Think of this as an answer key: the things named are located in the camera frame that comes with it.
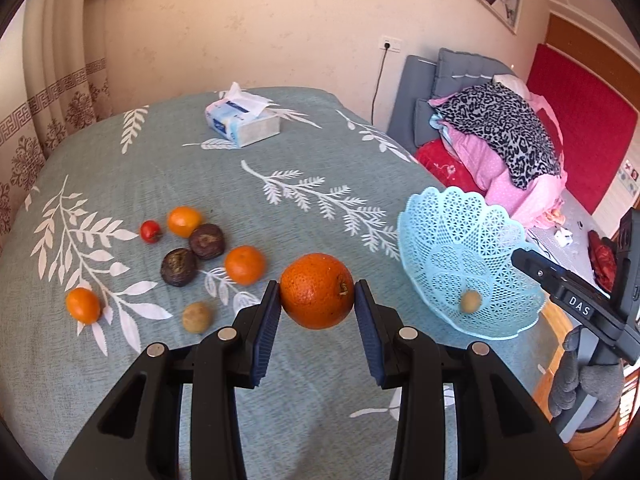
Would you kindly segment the grey gloved right hand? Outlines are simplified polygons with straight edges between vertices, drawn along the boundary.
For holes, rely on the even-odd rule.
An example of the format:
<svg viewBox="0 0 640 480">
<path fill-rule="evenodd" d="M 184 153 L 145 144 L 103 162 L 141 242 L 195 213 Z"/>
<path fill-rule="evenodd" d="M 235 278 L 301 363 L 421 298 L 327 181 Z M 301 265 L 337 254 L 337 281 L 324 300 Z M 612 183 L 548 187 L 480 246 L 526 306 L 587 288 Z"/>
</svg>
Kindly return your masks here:
<svg viewBox="0 0 640 480">
<path fill-rule="evenodd" d="M 623 363 L 581 366 L 577 362 L 577 349 L 582 329 L 576 326 L 563 341 L 564 353 L 548 394 L 548 408 L 553 417 L 569 410 L 576 400 L 576 390 L 597 399 L 578 431 L 586 432 L 603 426 L 620 409 L 620 396 L 624 386 Z"/>
</svg>

